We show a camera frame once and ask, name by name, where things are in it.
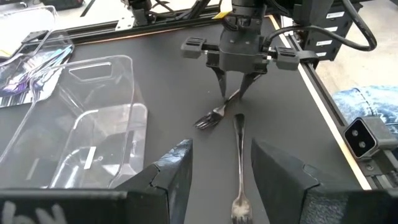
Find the denim fabric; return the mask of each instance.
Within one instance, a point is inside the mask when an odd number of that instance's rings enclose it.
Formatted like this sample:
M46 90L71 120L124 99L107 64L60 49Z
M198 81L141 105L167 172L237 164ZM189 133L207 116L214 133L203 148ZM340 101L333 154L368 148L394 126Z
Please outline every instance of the denim fabric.
M367 86L340 91L333 99L350 124L359 116L379 116L398 138L398 86Z

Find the gray tabletop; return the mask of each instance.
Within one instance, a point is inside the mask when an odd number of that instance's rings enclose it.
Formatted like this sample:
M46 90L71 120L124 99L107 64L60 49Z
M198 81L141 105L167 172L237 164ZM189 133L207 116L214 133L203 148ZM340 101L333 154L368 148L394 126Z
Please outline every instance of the gray tabletop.
M265 20L263 29L265 34L274 30L270 20ZM252 138L268 141L306 163L356 183L299 71L269 65L269 73L253 84L215 129L193 128L194 121L223 99L215 75L205 67L205 59L182 59L180 46L187 37L217 42L221 30L221 25L213 25L81 45L73 57L73 61L110 55L133 59L134 77L149 110L145 165L181 140L193 139L193 179L185 223L230 223L231 204L238 194L238 155L232 122L235 113L246 115L244 180L256 223L268 221L249 160ZM282 45L280 39L274 44ZM238 73L228 75L227 95L238 88L241 78ZM8 120L17 123L21 118L14 116Z

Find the clear plastic container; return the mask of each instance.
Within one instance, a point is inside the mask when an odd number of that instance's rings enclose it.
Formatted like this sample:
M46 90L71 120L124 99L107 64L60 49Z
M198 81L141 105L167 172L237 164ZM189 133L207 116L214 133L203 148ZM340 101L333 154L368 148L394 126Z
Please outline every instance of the clear plastic container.
M147 109L131 59L97 58L43 72L60 68L52 95L32 103L0 157L1 188L113 188L143 168ZM30 83L35 99L44 92L39 80Z

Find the metal fork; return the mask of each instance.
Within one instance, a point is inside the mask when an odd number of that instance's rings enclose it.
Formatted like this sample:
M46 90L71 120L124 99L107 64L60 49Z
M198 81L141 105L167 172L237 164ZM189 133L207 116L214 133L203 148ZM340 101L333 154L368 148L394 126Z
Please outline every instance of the metal fork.
M249 199L244 194L243 187L243 141L244 141L244 115L234 117L236 144L238 145L239 160L239 194L232 203L232 224L252 224L252 213Z
M200 130L204 130L218 124L224 118L225 108L227 107L227 105L229 105L230 102L238 98L239 92L240 90L236 90L226 101L224 101L223 105L214 108L208 114L204 115L204 117L195 122L194 127Z

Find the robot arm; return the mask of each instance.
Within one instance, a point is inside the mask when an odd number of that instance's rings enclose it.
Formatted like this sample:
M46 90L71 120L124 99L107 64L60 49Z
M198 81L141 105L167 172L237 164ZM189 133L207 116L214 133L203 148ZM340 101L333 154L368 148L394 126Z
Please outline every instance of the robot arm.
M224 29L218 45L208 44L205 39L189 38L182 45L183 57L198 58L206 53L206 66L216 73L221 94L225 96L226 72L244 73L240 97L261 75L267 73L267 64L276 60L279 69L295 70L302 60L318 58L313 52L298 53L293 49L276 47L271 49L273 38L292 30L313 30L321 32L354 49L371 51L376 48L376 39L367 25L358 16L349 0L342 0L346 11L354 20L369 42L362 46L346 40L328 30L314 26L326 16L333 0L231 0L232 11L222 18ZM267 6L272 6L284 15L291 17L299 26L276 30L264 37L261 34L262 19Z

